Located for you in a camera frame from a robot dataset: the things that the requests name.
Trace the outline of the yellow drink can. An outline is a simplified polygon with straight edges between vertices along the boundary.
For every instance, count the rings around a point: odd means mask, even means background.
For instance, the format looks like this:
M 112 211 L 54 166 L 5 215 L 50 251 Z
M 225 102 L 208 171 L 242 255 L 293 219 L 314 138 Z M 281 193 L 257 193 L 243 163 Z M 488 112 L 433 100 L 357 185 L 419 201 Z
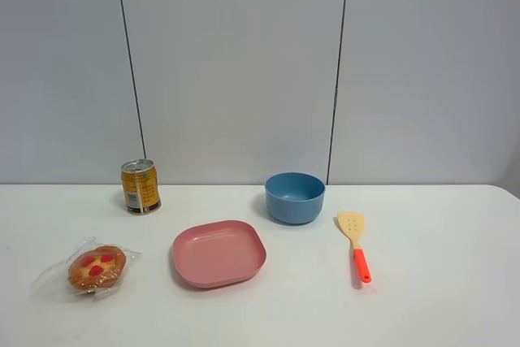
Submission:
M 154 162 L 135 159 L 121 167 L 121 180 L 127 212 L 148 215 L 161 206 Z

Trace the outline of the blue plastic bowl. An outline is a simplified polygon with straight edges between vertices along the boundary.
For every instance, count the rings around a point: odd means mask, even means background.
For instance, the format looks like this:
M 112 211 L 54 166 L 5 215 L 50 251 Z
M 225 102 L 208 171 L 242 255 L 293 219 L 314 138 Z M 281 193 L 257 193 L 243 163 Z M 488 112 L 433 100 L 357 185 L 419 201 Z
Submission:
M 279 173 L 265 183 L 266 209 L 281 223 L 310 223 L 321 213 L 325 191 L 325 184 L 315 176 L 300 172 Z

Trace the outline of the fruit pastry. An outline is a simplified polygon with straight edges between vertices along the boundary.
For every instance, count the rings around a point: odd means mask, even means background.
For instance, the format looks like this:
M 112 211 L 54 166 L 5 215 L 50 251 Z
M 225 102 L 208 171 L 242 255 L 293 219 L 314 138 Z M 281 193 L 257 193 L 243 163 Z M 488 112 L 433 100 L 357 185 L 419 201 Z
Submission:
M 89 238 L 36 278 L 29 299 L 38 304 L 59 304 L 107 297 L 120 288 L 141 256 L 132 249 Z

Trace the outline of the pink square plate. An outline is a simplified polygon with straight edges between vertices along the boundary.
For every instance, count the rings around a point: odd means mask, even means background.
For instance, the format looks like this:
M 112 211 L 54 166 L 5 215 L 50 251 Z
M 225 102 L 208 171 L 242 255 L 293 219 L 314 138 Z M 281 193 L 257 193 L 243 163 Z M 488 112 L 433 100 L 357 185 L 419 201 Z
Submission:
M 220 288 L 255 277 L 267 260 L 256 230 L 240 220 L 224 220 L 188 228 L 171 246 L 179 277 L 199 289 Z

